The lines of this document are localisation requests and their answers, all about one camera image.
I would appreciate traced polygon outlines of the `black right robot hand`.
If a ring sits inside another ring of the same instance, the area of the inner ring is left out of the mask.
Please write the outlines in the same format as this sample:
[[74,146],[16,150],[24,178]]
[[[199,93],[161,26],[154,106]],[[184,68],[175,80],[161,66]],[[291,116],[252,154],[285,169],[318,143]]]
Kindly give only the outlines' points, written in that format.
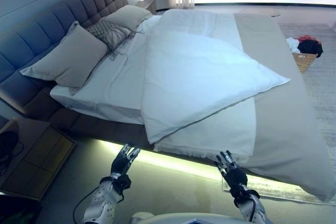
[[247,176],[232,157],[230,151],[221,151],[216,155],[214,162],[220,174],[230,187],[230,193],[234,198],[241,197],[247,190]]

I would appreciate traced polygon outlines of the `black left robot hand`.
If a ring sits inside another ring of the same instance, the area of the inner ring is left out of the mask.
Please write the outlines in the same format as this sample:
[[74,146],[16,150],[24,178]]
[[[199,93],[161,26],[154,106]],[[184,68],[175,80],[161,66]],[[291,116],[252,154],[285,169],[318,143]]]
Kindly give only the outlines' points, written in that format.
[[125,175],[140,151],[132,142],[124,144],[111,164],[111,176],[117,179]]

